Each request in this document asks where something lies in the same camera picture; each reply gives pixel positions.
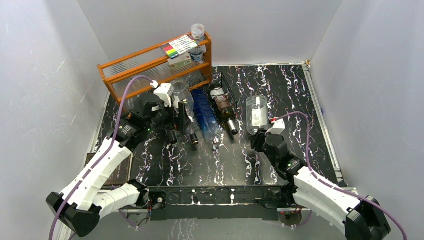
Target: white arm casing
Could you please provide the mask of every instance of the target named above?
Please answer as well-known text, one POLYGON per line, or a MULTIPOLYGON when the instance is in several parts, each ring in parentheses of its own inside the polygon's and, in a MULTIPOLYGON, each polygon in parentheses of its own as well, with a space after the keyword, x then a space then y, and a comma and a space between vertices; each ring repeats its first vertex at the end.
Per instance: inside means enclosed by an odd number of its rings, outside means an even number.
POLYGON ((112 138, 105 138, 103 144, 92 158, 92 160, 85 166, 81 173, 61 192, 63 193, 63 199, 69 195, 72 189, 77 185, 79 181, 82 181, 79 188, 71 196, 68 203, 70 205, 77 204, 78 210, 87 211, 90 209, 93 203, 93 199, 96 197, 97 193, 101 187, 105 184, 106 180, 111 176, 113 171, 118 167, 118 165, 125 160, 132 152, 126 147, 119 147, 119 142, 115 141, 113 143, 112 149, 109 153, 104 156, 100 163, 92 169, 93 164, 103 155, 104 152, 111 145, 112 138), (84 174, 91 169, 91 172, 83 180, 84 174))
POLYGON ((286 124, 284 123, 284 119, 280 119, 274 122, 274 125, 266 131, 266 134, 281 135, 284 129, 286 129, 286 124))
POLYGON ((171 96, 174 92, 174 87, 171 83, 162 83, 160 87, 154 90, 154 94, 165 102, 165 107, 171 107, 171 96))
MULTIPOLYGON (((333 188, 339 188, 319 174, 317 175, 318 179, 332 185, 333 188)), ((345 233, 343 221, 349 214, 348 209, 354 209, 360 201, 325 186, 318 179, 307 167, 300 169, 298 175, 294 176, 294 184, 298 187, 297 192, 293 194, 294 201, 316 212, 345 233)))
POLYGON ((140 192, 136 187, 128 183, 111 192, 98 194, 93 204, 101 207, 100 219, 128 205, 136 204, 140 192))

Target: wire rack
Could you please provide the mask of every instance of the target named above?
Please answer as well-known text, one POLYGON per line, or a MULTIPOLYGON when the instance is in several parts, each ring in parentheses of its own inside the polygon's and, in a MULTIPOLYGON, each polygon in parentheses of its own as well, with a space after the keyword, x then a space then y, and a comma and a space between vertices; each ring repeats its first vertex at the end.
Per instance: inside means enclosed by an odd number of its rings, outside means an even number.
POLYGON ((237 113, 237 107, 239 105, 239 102, 234 97, 234 93, 231 90, 230 85, 228 84, 228 81, 225 78, 223 72, 220 71, 218 73, 205 75, 203 77, 188 79, 187 82, 188 82, 188 86, 190 90, 203 89, 204 93, 207 95, 207 101, 205 100, 204 103, 202 103, 202 105, 204 106, 204 110, 205 110, 204 112, 206 112, 206 115, 209 115, 207 108, 211 108, 213 111, 214 117, 216 117, 216 119, 220 119, 218 117, 219 115, 218 105, 212 99, 210 95, 210 91, 213 88, 222 88, 226 96, 226 99, 228 100, 228 103, 231 106, 234 114, 237 113), (213 79, 212 82, 208 81, 208 79, 210 79, 209 78, 210 76, 212 76, 212 79, 213 79))

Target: blue bottle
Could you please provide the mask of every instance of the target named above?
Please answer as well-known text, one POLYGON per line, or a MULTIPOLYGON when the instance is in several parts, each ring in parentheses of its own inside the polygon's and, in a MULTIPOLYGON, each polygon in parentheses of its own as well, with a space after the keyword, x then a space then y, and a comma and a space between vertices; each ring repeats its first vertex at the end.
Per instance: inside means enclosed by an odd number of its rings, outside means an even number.
POLYGON ((212 142, 215 148, 219 147, 221 144, 220 136, 223 132, 215 119, 208 97, 201 88, 191 91, 191 95, 194 99, 194 114, 197 117, 203 137, 208 142, 212 142))

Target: table surface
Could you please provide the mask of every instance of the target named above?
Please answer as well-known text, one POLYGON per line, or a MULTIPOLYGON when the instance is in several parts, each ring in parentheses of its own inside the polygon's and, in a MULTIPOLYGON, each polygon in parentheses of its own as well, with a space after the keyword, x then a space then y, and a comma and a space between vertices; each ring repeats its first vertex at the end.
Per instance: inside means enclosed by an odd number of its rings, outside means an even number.
MULTIPOLYGON (((336 174, 317 116, 317 110, 301 65, 249 65, 216 66, 213 70, 223 72, 235 98, 237 108, 236 125, 239 134, 231 139, 223 131, 222 146, 213 150, 210 143, 203 140, 199 131, 200 143, 193 147, 184 136, 178 146, 166 144, 160 132, 152 132, 145 143, 134 151, 130 178, 147 186, 253 186, 283 185, 285 181, 263 153, 250 148, 249 133, 246 131, 246 99, 262 95, 268 98, 270 117, 279 117, 293 111, 309 116, 310 159, 313 168, 333 183, 336 174)), ((110 97, 107 103, 96 148, 102 143, 106 133, 115 127, 119 106, 110 97)), ((299 158, 305 157, 306 121, 301 116, 292 116, 285 121, 284 139, 290 151, 299 158)))

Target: colored marker set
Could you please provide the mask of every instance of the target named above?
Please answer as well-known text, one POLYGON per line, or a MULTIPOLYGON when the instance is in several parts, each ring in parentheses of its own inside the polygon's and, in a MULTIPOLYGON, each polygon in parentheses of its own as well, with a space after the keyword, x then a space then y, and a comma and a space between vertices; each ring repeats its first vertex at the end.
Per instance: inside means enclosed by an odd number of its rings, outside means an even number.
POLYGON ((165 45, 162 45, 161 48, 171 59, 174 59, 194 48, 197 48, 198 46, 199 44, 196 42, 196 40, 194 40, 192 36, 186 34, 180 38, 168 42, 165 45))

